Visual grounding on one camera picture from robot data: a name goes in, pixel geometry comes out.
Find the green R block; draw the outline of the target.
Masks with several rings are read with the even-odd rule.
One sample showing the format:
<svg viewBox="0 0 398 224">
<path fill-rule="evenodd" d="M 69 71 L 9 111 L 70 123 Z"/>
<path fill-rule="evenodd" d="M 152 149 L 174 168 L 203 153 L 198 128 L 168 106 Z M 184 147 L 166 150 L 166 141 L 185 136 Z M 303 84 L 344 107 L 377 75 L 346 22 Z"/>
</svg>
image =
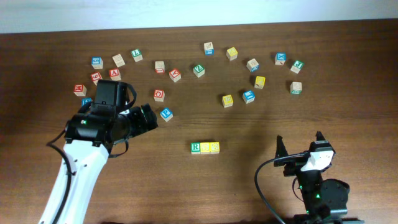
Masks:
<svg viewBox="0 0 398 224">
<path fill-rule="evenodd" d="M 191 154 L 201 154 L 200 143 L 199 142 L 191 143 L 190 151 L 191 151 Z"/>
</svg>

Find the yellow S block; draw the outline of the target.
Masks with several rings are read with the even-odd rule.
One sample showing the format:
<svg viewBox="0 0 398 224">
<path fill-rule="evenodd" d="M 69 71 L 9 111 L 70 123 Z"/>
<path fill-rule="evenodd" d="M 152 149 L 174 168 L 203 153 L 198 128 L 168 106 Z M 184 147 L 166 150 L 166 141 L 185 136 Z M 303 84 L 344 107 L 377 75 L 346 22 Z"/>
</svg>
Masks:
<svg viewBox="0 0 398 224">
<path fill-rule="evenodd" d="M 209 154 L 210 153 L 210 143 L 201 142 L 200 143 L 200 154 Z"/>
<path fill-rule="evenodd" d="M 211 154 L 219 154 L 220 153 L 220 143 L 219 142 L 211 142 L 210 143 L 210 153 Z"/>
</svg>

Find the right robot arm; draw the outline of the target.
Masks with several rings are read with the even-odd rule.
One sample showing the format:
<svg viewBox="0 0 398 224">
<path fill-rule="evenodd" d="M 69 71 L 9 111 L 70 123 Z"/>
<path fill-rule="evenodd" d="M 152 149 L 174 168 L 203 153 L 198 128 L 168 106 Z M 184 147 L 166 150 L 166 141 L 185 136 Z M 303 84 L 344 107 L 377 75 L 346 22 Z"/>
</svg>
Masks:
<svg viewBox="0 0 398 224">
<path fill-rule="evenodd" d="M 274 166 L 284 167 L 284 176 L 294 176 L 299 184 L 306 213 L 294 216 L 295 223 L 341 223 L 348 213 L 349 185 L 337 179 L 322 178 L 322 173 L 331 167 L 335 155 L 321 132 L 301 156 L 288 154 L 282 136 L 277 136 L 275 156 L 280 161 Z"/>
</svg>

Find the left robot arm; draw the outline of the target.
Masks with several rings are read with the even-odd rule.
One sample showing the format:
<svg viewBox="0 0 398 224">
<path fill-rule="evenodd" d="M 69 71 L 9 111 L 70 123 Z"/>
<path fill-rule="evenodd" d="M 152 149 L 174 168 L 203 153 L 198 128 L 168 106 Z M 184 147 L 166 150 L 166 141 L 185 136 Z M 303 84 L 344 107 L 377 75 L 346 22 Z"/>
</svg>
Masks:
<svg viewBox="0 0 398 224">
<path fill-rule="evenodd" d="M 93 101 L 85 103 L 67 122 L 60 137 L 63 148 L 53 141 L 62 163 L 40 223 L 83 223 L 98 176 L 112 148 L 158 127 L 150 105 L 135 106 L 132 85 L 112 80 L 97 83 Z"/>
</svg>

